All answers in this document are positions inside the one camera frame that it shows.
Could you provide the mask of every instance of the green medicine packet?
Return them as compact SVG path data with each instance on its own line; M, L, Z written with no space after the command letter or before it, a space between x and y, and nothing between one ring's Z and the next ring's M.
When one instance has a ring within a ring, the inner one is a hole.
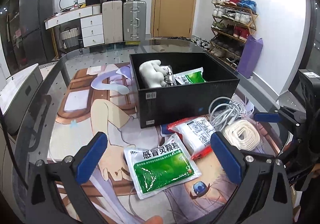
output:
M174 74L173 76L181 85L188 85L194 83L205 83L206 81L203 79L202 73L203 67Z
M140 199L201 176L177 134L159 148L125 148L125 158Z

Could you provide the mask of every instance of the suitcase handle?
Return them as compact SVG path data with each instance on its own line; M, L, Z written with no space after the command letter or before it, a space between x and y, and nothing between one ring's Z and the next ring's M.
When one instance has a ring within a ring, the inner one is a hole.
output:
M138 28L140 26L140 19L136 18L136 20L138 21L136 28Z

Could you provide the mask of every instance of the white glove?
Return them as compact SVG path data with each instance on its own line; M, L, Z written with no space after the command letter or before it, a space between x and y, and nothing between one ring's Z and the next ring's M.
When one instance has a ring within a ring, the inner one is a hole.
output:
M159 67L160 60L150 60L142 63L139 73L143 82L148 88L165 87L164 76L167 74L164 69Z

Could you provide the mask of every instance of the purple bag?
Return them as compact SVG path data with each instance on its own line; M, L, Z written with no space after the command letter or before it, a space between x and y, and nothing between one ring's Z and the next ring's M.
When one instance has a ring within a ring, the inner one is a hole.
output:
M255 39L252 35L249 35L244 50L241 55L241 59L237 68L237 71L245 78L250 78L254 68L257 65L261 51L263 47L263 40Z

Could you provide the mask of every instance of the glass table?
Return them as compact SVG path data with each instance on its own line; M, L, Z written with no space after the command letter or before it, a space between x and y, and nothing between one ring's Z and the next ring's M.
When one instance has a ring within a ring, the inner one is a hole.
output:
M152 149L165 139L159 127L140 129L127 74L129 55L150 52L203 52L196 44L178 39L145 40L132 44L122 42L78 49L67 53L49 72L37 90L19 130L15 158L28 180L34 164L63 160L93 138L97 131L107 134L109 144L82 188L108 223L144 223L160 215L164 223L205 223L212 220L231 196L235 185L223 171L214 153L196 161L202 176L166 189L150 198L139 200L136 195L123 149L128 145ZM241 74L220 62L239 79L235 98L255 106L255 112L277 110L266 96ZM102 81L109 89L93 89L98 75L110 73ZM129 93L121 95L114 88L124 85ZM287 143L290 133L277 123L256 123L264 142L264 152L277 155ZM25 215L26 190L13 171L13 193ZM68 213L79 219L63 183L57 183Z

